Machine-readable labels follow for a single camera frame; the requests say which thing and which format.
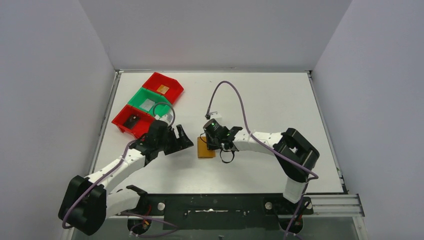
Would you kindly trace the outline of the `yellow leather card holder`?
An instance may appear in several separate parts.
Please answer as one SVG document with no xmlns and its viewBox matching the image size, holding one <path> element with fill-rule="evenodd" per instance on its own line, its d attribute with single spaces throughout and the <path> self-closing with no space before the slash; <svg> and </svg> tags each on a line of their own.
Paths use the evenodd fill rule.
<svg viewBox="0 0 424 240">
<path fill-rule="evenodd" d="M 197 157 L 199 159 L 212 159 L 216 157 L 216 152 L 214 150 L 208 150 L 207 145 L 197 138 Z"/>
</svg>

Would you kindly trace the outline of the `green plastic bin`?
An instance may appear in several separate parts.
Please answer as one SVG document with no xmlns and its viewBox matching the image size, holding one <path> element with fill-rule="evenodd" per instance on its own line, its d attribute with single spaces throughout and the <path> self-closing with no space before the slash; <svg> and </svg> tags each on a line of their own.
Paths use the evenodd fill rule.
<svg viewBox="0 0 424 240">
<path fill-rule="evenodd" d="M 162 117 L 171 111 L 171 108 L 167 104 L 156 105 L 154 111 L 154 105 L 157 103 L 170 103 L 163 95 L 141 87 L 133 97 L 128 101 L 128 105 L 135 107 L 142 112 L 148 113 L 155 117 L 158 115 Z"/>
</svg>

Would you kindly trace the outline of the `red bin with black card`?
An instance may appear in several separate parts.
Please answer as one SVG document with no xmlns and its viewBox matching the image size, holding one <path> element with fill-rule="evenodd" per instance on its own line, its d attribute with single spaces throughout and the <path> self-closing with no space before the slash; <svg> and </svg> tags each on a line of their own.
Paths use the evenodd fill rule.
<svg viewBox="0 0 424 240">
<path fill-rule="evenodd" d="M 116 125 L 122 133 L 129 134 L 135 139 L 138 139 L 148 132 L 154 120 L 154 117 L 150 114 L 126 104 L 111 123 Z"/>
</svg>

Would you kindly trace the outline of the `red bin with gold card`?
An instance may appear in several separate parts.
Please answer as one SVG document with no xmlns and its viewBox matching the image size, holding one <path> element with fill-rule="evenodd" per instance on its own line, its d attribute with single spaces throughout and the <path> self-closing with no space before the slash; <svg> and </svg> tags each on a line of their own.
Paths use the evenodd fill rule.
<svg viewBox="0 0 424 240">
<path fill-rule="evenodd" d="M 184 91 L 176 79 L 158 72 L 154 72 L 142 87 L 165 97 L 171 104 L 174 104 Z"/>
</svg>

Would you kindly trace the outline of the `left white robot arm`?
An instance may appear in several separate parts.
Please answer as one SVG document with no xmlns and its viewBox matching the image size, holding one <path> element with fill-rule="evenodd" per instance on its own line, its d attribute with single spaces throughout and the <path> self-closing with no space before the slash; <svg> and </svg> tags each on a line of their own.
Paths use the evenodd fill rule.
<svg viewBox="0 0 424 240">
<path fill-rule="evenodd" d="M 143 213 L 148 199 L 142 189 L 130 185 L 121 191 L 113 190 L 160 152 L 170 155 L 193 146 L 182 125 L 173 127 L 166 121 L 154 120 L 146 133 L 127 143 L 117 159 L 94 173 L 70 180 L 58 211 L 62 228 L 76 228 L 90 236 L 111 216 L 126 210 Z"/>
</svg>

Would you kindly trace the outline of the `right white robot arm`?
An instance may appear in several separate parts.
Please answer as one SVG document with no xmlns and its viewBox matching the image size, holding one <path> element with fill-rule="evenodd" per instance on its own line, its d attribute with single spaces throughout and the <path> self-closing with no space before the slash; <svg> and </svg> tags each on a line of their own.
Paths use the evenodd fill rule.
<svg viewBox="0 0 424 240">
<path fill-rule="evenodd" d="M 214 150 L 251 151 L 275 156 L 287 176 L 281 207 L 289 214 L 301 207 L 301 197 L 308 182 L 318 178 L 313 168 L 320 153 L 294 128 L 277 133 L 253 132 L 241 126 L 229 129 L 212 118 L 203 126 L 203 131 L 207 145 Z"/>
</svg>

